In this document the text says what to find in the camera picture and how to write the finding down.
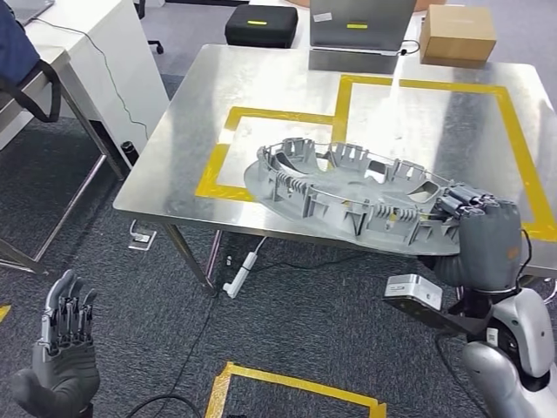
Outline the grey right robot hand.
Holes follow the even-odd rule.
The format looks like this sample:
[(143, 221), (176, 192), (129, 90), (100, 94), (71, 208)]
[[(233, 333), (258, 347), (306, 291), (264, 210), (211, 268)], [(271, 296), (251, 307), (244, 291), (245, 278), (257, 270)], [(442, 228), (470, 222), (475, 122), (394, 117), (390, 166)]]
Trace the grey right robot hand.
[(435, 204), (458, 222), (460, 252), (420, 256), (443, 283), (485, 293), (514, 289), (522, 251), (519, 209), (463, 183), (448, 187)]

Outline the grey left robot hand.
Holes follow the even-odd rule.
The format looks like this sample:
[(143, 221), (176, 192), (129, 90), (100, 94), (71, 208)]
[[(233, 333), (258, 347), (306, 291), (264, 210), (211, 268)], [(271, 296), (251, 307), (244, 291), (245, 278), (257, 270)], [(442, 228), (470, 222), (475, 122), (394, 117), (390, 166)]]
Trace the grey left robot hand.
[(11, 380), (13, 398), (33, 417), (91, 417), (100, 375), (92, 335), (95, 289), (69, 269), (45, 300), (32, 366)]

